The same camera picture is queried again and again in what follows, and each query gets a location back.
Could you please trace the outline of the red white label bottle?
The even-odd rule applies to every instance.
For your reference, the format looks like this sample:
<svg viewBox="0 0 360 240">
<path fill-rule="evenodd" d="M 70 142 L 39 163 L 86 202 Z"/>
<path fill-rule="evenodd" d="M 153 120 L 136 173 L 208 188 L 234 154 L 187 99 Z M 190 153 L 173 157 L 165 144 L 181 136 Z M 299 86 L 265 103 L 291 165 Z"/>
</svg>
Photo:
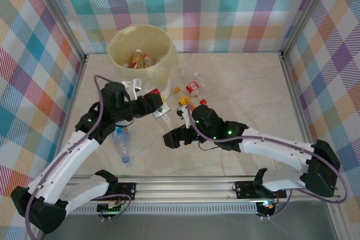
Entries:
<svg viewBox="0 0 360 240">
<path fill-rule="evenodd" d="M 158 89 L 154 89 L 151 92 L 159 94 L 163 102 L 161 107 L 152 113 L 154 119 L 165 132 L 173 130 L 175 128 L 175 119 L 171 108 L 168 106 L 165 98 Z"/>
</svg>

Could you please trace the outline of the yellow orange juice bottle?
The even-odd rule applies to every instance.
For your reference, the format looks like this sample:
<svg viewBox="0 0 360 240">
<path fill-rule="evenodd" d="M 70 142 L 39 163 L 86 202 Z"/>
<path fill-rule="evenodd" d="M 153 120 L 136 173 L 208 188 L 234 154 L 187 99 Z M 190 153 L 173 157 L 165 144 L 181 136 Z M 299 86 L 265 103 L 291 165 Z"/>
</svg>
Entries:
<svg viewBox="0 0 360 240">
<path fill-rule="evenodd" d="M 195 109 L 195 105 L 192 103 L 190 97 L 183 90 L 175 87 L 173 91 L 179 106 L 188 106 L 191 111 Z"/>
</svg>

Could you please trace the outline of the clear bottle blue cap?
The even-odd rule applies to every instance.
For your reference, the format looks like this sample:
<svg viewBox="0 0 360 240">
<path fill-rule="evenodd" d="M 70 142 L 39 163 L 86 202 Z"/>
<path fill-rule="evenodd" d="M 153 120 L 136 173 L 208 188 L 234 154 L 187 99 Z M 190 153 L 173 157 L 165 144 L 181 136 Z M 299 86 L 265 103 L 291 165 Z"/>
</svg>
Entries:
<svg viewBox="0 0 360 240">
<path fill-rule="evenodd" d="M 122 163 L 130 162 L 131 137 L 128 127 L 121 122 L 115 124 L 115 130 L 112 132 L 112 143 L 116 152 L 121 158 Z"/>
</svg>

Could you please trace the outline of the clear bottle white cap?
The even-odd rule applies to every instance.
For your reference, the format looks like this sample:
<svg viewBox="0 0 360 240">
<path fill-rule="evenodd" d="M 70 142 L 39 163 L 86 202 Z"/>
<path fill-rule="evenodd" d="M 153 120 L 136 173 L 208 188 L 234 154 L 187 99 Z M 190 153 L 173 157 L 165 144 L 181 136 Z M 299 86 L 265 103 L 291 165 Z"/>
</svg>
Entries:
<svg viewBox="0 0 360 240">
<path fill-rule="evenodd" d="M 217 94 L 218 87 L 211 77 L 202 73 L 194 73 L 193 77 L 198 82 L 199 86 L 205 89 L 206 92 L 213 95 Z"/>
</svg>

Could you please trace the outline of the red label clear bottle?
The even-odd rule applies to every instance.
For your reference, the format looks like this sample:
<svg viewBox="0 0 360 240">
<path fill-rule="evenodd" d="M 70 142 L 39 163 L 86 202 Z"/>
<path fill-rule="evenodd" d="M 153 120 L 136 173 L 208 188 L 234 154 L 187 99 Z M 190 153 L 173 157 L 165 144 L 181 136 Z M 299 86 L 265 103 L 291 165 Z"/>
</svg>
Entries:
<svg viewBox="0 0 360 240">
<path fill-rule="evenodd" d="M 197 81 L 191 81 L 186 85 L 186 90 L 191 96 L 195 97 L 200 93 L 200 86 Z"/>
</svg>

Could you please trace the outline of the clear unlabelled bottle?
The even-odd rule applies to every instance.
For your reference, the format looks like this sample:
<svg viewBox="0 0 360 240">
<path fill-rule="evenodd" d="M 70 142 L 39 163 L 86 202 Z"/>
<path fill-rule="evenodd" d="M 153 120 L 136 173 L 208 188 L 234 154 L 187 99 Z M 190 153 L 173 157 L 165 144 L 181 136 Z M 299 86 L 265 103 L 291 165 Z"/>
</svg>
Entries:
<svg viewBox="0 0 360 240">
<path fill-rule="evenodd" d="M 186 68 L 180 68 L 178 76 L 183 84 L 188 84 L 191 81 L 191 75 Z"/>
</svg>

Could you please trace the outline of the red gold tea bottle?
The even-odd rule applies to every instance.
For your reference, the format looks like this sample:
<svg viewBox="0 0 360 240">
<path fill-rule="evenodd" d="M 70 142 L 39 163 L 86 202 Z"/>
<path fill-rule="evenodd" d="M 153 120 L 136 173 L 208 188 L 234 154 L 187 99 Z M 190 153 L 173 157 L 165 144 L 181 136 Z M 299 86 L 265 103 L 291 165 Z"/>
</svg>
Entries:
<svg viewBox="0 0 360 240">
<path fill-rule="evenodd" d="M 130 58 L 130 65 L 129 67 L 131 69 L 136 69 L 138 63 L 142 60 L 142 51 L 140 49 L 137 49 Z"/>
</svg>

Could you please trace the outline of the white textured waste bin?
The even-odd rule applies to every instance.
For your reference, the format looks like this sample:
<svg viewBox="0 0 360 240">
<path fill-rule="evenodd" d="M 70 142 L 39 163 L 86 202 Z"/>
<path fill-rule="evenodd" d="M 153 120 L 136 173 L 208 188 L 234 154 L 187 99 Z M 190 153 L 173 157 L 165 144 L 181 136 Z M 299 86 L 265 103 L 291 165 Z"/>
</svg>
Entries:
<svg viewBox="0 0 360 240">
<path fill-rule="evenodd" d="M 139 75 L 133 76 L 125 74 L 122 75 L 120 81 L 131 81 L 134 78 L 140 78 L 142 80 L 142 90 L 137 93 L 137 99 L 139 96 L 143 96 L 154 89 L 158 89 L 165 99 L 169 97 L 171 89 L 171 79 L 166 79 L 165 81 L 160 82 L 155 81 L 155 79 L 144 79 L 141 78 Z"/>
</svg>

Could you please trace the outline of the controller circuit board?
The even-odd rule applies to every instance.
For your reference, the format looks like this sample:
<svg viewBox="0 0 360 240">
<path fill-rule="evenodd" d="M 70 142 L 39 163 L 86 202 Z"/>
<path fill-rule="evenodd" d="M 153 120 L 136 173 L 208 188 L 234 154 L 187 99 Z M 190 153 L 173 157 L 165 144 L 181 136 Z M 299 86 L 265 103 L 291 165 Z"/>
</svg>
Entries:
<svg viewBox="0 0 360 240">
<path fill-rule="evenodd" d="M 257 209 L 257 215 L 259 216 L 272 216 L 275 214 L 276 206 L 278 205 L 278 202 L 257 202 L 256 203 L 256 209 Z"/>
<path fill-rule="evenodd" d="M 115 215 L 122 211 L 123 203 L 118 205 L 109 205 L 108 203 L 98 203 L 96 206 L 96 211 L 98 213 L 107 214 L 107 215 Z"/>
</svg>

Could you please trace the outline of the aluminium side rail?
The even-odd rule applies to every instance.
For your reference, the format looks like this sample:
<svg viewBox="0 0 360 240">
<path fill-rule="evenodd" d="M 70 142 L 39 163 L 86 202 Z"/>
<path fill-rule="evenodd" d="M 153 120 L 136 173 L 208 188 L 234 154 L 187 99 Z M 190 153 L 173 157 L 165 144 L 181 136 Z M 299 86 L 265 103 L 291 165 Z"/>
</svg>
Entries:
<svg viewBox="0 0 360 240">
<path fill-rule="evenodd" d="M 286 60 L 286 57 L 284 56 L 284 53 L 282 51 L 278 52 L 281 68 L 285 77 L 285 81 L 287 84 L 287 88 L 289 91 L 291 103 L 295 112 L 295 117 L 298 122 L 299 130 L 301 133 L 301 137 L 303 141 L 308 143 L 313 143 L 314 139 L 311 135 L 311 131 L 309 129 L 305 113 L 302 107 L 302 103 L 300 101 L 299 95 L 297 93 L 295 82 L 291 76 L 290 68 L 288 65 L 288 62 Z"/>
<path fill-rule="evenodd" d="M 84 57 L 82 58 L 82 61 L 80 63 L 79 72 L 77 74 L 76 81 L 75 81 L 75 84 L 74 84 L 73 92 L 72 92 L 70 103 L 69 103 L 69 106 L 68 106 L 67 115 L 66 115 L 66 118 L 64 120 L 64 126 L 63 126 L 63 129 L 62 129 L 63 132 L 66 130 L 67 125 L 68 125 L 68 123 L 70 121 L 70 115 L 71 115 L 71 112 L 73 110 L 73 106 L 74 106 L 76 97 L 77 97 L 78 92 L 79 92 L 79 88 L 80 88 L 82 78 L 83 78 L 83 75 L 84 75 L 84 72 L 85 72 L 85 69 L 86 69 L 88 58 L 89 58 L 89 53 L 84 55 Z"/>
</svg>

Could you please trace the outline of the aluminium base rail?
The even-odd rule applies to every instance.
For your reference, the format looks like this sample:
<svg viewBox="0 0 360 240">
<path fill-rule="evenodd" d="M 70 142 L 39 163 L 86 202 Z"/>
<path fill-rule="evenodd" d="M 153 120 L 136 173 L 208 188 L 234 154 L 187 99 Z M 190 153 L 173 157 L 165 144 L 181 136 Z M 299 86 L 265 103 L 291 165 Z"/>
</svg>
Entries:
<svg viewBox="0 0 360 240">
<path fill-rule="evenodd" d="M 137 191 L 132 203 L 220 203 L 236 202 L 233 185 L 238 181 L 252 181 L 253 177 L 240 176 L 131 176 L 118 179 L 120 183 L 134 182 Z M 29 184 L 29 193 L 36 188 L 36 197 L 43 197 L 48 203 L 57 200 L 68 201 L 68 207 L 74 209 L 85 203 L 108 203 L 118 205 L 120 195 L 113 192 L 110 198 L 104 198 L 109 187 L 108 182 L 98 176 L 77 176 L 62 180 L 59 184 L 51 181 L 41 184 L 39 179 Z"/>
</svg>

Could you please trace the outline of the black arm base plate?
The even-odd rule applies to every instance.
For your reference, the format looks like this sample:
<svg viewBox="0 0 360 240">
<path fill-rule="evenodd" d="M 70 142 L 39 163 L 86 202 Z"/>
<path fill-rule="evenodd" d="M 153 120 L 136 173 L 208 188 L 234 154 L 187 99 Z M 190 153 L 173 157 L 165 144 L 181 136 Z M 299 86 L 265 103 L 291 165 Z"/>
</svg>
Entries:
<svg viewBox="0 0 360 240">
<path fill-rule="evenodd" d="M 237 199 L 278 199 L 286 198 L 285 190 L 270 191 L 254 181 L 238 181 L 233 185 Z"/>
<path fill-rule="evenodd" d="M 137 191 L 137 187 L 136 187 L 136 183 L 132 182 L 127 182 L 127 183 L 120 183 L 118 182 L 116 191 L 118 193 L 121 194 L 126 194 L 128 195 L 132 200 L 135 199 L 136 196 L 136 191 Z"/>
</svg>

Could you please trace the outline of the aluminium frame post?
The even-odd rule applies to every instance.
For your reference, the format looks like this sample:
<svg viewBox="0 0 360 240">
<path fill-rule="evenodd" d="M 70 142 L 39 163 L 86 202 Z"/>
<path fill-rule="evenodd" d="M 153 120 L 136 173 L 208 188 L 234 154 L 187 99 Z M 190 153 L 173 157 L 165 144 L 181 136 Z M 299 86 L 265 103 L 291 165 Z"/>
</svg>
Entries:
<svg viewBox="0 0 360 240">
<path fill-rule="evenodd" d="M 312 16 L 313 11 L 316 8 L 319 1 L 320 0 L 306 0 L 304 4 L 301 4 L 301 6 L 303 6 L 301 14 L 297 22 L 294 24 L 294 27 L 290 32 L 289 38 L 287 39 L 283 49 L 279 51 L 282 59 L 286 60 L 288 58 L 291 50 L 294 48 L 297 40 L 299 39 L 301 32 L 303 31 L 304 27 L 306 26 L 306 23 Z"/>
<path fill-rule="evenodd" d="M 44 0 L 51 14 L 53 15 L 55 21 L 59 24 L 61 30 L 66 36 L 69 44 L 72 46 L 75 54 L 79 56 L 82 62 L 86 62 L 87 54 L 84 52 L 80 46 L 78 40 L 75 37 L 74 32 L 72 31 L 69 23 L 67 22 L 64 13 L 61 11 L 61 8 L 56 0 Z"/>
</svg>

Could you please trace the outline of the aluminium frame leg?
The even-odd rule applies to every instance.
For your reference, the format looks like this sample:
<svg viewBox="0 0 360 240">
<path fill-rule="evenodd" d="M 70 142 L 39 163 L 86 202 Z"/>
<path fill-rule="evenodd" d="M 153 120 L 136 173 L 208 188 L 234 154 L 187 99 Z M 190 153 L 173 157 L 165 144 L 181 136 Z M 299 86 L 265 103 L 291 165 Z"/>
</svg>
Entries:
<svg viewBox="0 0 360 240">
<path fill-rule="evenodd" d="M 338 240 L 350 240 L 350 236 L 347 231 L 347 224 L 342 214 L 341 206 L 338 204 L 327 204 L 331 221 L 335 229 L 335 233 Z"/>
</svg>

